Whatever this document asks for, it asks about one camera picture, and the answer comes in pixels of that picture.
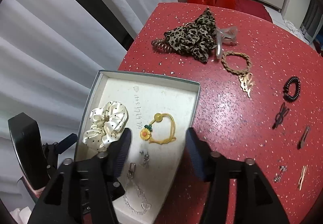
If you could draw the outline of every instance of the white scrunchie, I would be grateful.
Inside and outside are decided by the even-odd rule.
[[[106,151],[110,143],[119,140],[127,118],[127,109],[120,102],[110,101],[93,109],[91,129],[84,133],[82,142],[97,152]]]

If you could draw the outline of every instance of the leopard print fabric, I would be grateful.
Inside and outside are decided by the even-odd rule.
[[[166,41],[177,54],[191,54],[194,59],[206,63],[209,53],[216,48],[215,19],[206,8],[193,23],[177,27],[164,33]]]

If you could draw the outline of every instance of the yellow flower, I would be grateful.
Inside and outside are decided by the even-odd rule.
[[[149,129],[143,128],[140,131],[140,137],[142,140],[149,140],[149,138],[151,137],[151,132],[149,131]]]

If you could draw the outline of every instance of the yellow hair tie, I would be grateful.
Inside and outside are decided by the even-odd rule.
[[[161,122],[163,117],[169,117],[171,119],[171,133],[169,135],[169,138],[164,140],[154,140],[151,136],[152,133],[152,124],[156,122]],[[142,140],[148,140],[149,143],[157,143],[157,144],[167,144],[169,142],[173,142],[176,140],[175,135],[175,121],[173,117],[168,113],[156,113],[154,116],[154,120],[149,123],[149,125],[145,125],[145,127],[140,131],[140,137]]]

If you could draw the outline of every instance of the white box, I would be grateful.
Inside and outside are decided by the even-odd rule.
[[[132,141],[128,158],[123,167],[119,181],[126,186],[126,176],[130,163],[136,163],[134,181],[145,192],[151,208],[144,214],[132,212],[125,204],[124,198],[113,202],[117,218],[123,224],[152,224],[167,197],[179,166],[184,147],[185,133],[192,125],[200,92],[198,82],[155,74],[99,71],[91,88],[79,130],[75,160],[93,157],[96,152],[82,143],[83,134],[91,126],[89,115],[96,107],[103,107],[109,101],[118,101],[126,106],[128,121],[125,127],[132,132]],[[140,138],[144,125],[151,122],[155,113],[169,113],[176,124],[174,142],[159,145],[149,144]],[[162,140],[169,137],[170,120],[165,117],[162,122],[152,125],[153,137]],[[143,168],[143,155],[140,150],[149,153],[149,167]],[[132,185],[128,190],[129,204],[137,211],[142,211],[141,202]]]

